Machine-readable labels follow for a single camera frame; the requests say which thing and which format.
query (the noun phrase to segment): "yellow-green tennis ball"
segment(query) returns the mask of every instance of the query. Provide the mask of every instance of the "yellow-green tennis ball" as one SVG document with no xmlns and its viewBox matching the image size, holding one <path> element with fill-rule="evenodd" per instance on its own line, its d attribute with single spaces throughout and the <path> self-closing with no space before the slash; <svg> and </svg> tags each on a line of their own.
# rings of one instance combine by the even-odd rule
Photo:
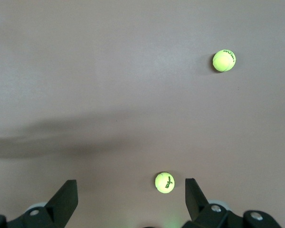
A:
<svg viewBox="0 0 285 228">
<path fill-rule="evenodd" d="M 230 50 L 219 51 L 213 57 L 213 66 L 220 72 L 229 71 L 236 63 L 236 56 Z"/>
<path fill-rule="evenodd" d="M 174 188 L 174 178 L 167 172 L 162 172 L 155 178 L 155 187 L 161 193 L 169 193 Z"/>
</svg>

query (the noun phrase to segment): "screw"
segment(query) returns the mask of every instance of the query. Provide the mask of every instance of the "screw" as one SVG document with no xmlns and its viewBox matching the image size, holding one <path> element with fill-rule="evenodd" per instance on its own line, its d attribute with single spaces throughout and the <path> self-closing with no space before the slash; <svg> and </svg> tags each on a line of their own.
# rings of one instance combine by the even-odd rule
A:
<svg viewBox="0 0 285 228">
<path fill-rule="evenodd" d="M 211 209 L 215 212 L 221 212 L 222 211 L 222 209 L 218 205 L 211 206 Z"/>
<path fill-rule="evenodd" d="M 251 215 L 251 217 L 253 217 L 254 219 L 256 219 L 258 221 L 263 220 L 263 217 L 257 212 L 252 212 L 250 215 Z"/>
<path fill-rule="evenodd" d="M 37 215 L 38 213 L 39 213 L 39 210 L 32 210 L 29 215 L 34 216 L 34 215 Z"/>
</svg>

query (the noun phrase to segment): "ball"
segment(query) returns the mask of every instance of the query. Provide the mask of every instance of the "ball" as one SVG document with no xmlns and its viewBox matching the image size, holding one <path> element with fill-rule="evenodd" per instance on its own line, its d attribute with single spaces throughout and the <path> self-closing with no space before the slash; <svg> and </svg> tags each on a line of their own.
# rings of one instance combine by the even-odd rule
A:
<svg viewBox="0 0 285 228">
<path fill-rule="evenodd" d="M 161 193 L 169 193 L 174 188 L 174 178 L 167 172 L 162 172 L 155 178 L 155 187 Z"/>
<path fill-rule="evenodd" d="M 220 72 L 229 71 L 236 63 L 236 56 L 230 50 L 224 49 L 213 57 L 213 66 Z"/>
</svg>

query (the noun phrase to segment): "silver screw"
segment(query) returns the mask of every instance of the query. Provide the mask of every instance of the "silver screw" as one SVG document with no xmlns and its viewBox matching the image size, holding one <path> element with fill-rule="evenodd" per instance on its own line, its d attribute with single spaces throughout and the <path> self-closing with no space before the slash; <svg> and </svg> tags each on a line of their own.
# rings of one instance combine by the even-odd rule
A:
<svg viewBox="0 0 285 228">
<path fill-rule="evenodd" d="M 34 216 L 34 215 L 37 215 L 38 213 L 39 213 L 39 210 L 32 210 L 29 215 Z"/>
<path fill-rule="evenodd" d="M 254 219 L 256 219 L 258 221 L 263 220 L 263 217 L 257 212 L 252 212 L 250 215 L 251 215 L 251 217 L 253 217 Z"/>
<path fill-rule="evenodd" d="M 222 209 L 218 205 L 212 205 L 211 209 L 215 212 L 221 212 L 222 211 Z"/>
</svg>

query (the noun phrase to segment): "smooth gray surface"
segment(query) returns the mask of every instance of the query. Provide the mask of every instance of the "smooth gray surface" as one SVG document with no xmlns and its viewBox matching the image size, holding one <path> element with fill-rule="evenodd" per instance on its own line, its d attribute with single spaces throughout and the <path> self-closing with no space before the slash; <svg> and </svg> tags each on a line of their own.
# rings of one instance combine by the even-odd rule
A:
<svg viewBox="0 0 285 228">
<path fill-rule="evenodd" d="M 69 228 L 179 228 L 192 177 L 285 227 L 285 1 L 0 0 L 0 214 L 77 179 Z"/>
</svg>

